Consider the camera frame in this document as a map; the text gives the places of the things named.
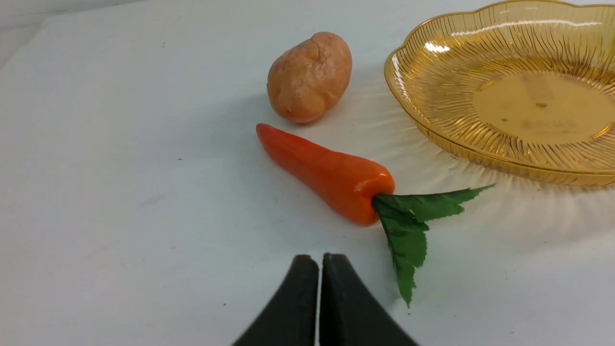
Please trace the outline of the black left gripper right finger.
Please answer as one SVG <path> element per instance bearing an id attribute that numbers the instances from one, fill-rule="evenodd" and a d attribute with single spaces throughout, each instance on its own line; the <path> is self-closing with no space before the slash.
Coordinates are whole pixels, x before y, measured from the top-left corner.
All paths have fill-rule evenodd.
<path id="1" fill-rule="evenodd" d="M 323 256 L 321 346 L 415 346 L 363 284 L 347 256 Z"/>

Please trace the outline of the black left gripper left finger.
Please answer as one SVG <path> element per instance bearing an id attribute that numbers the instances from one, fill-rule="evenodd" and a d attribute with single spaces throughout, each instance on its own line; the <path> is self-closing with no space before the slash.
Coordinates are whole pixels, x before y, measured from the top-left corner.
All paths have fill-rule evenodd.
<path id="1" fill-rule="evenodd" d="M 295 256 L 275 294 L 234 345 L 313 346 L 319 278 L 310 256 Z"/>

